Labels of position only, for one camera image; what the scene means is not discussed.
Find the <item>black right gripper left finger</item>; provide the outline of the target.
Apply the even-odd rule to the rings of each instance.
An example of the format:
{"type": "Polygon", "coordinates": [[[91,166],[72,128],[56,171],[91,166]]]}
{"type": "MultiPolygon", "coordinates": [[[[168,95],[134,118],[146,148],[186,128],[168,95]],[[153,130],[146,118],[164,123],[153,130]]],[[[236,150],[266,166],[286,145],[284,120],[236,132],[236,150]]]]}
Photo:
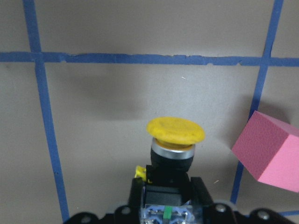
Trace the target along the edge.
{"type": "Polygon", "coordinates": [[[143,180],[141,177],[134,178],[131,183],[128,206],[140,208],[142,199],[143,180]]]}

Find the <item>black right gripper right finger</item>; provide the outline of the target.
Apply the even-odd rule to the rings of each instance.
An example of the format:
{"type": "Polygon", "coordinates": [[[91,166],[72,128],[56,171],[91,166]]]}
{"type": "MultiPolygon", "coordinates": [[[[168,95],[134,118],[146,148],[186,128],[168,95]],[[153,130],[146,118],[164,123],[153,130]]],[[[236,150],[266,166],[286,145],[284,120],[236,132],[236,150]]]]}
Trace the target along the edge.
{"type": "Polygon", "coordinates": [[[213,205],[213,199],[210,196],[201,177],[191,177],[191,205],[196,210],[213,205]]]}

